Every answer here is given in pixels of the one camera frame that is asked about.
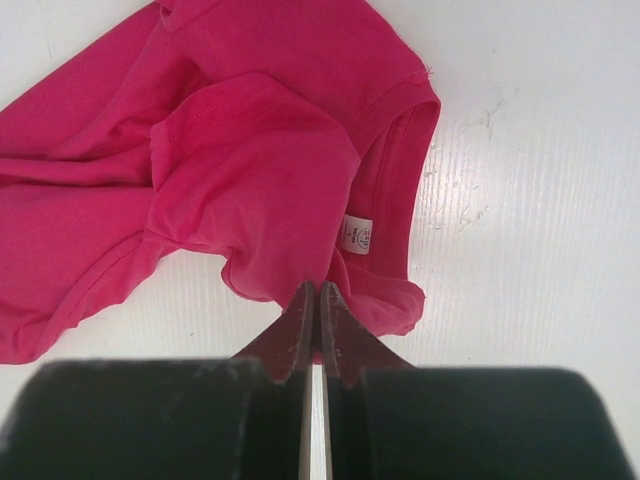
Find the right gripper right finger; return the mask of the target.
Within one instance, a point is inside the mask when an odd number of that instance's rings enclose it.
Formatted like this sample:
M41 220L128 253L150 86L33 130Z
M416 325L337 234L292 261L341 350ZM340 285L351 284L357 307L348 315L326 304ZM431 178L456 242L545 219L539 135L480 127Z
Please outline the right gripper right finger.
M562 368L416 367L319 296L332 479L630 479L596 390Z

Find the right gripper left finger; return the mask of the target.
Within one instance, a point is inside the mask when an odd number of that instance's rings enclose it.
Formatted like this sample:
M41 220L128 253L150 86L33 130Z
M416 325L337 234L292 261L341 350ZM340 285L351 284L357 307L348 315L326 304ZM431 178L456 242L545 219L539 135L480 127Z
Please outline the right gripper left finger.
M314 289L236 355L42 365L1 428L5 479L305 479Z

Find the pink t shirt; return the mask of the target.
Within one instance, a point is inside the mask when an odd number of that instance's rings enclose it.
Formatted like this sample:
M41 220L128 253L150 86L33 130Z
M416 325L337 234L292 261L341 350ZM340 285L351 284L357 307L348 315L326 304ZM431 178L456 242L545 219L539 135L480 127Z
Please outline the pink t shirt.
M221 255L239 296L338 285L376 335L408 277L440 102L364 1L155 1L1 113L1 360L42 356L160 259Z

